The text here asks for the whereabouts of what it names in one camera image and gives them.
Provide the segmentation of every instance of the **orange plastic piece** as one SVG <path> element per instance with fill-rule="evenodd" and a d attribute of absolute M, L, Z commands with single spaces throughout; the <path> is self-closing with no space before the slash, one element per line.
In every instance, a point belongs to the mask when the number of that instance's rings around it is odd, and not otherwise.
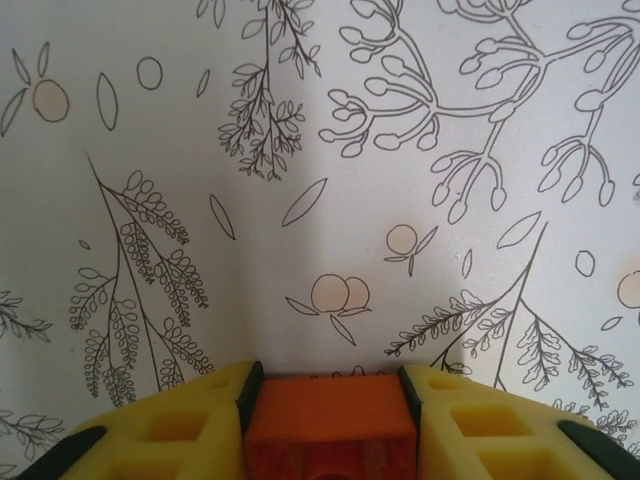
<path fill-rule="evenodd" d="M 395 375 L 266 380 L 244 441 L 251 480 L 416 475 L 416 429 Z"/>

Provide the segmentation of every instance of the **floral wallpaper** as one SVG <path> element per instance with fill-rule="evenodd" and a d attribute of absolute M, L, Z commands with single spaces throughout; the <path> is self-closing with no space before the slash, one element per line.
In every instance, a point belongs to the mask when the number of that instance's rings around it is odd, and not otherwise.
<path fill-rule="evenodd" d="M 253 358 L 431 365 L 640 455 L 640 2 L 0 18 L 0 479 Z"/>

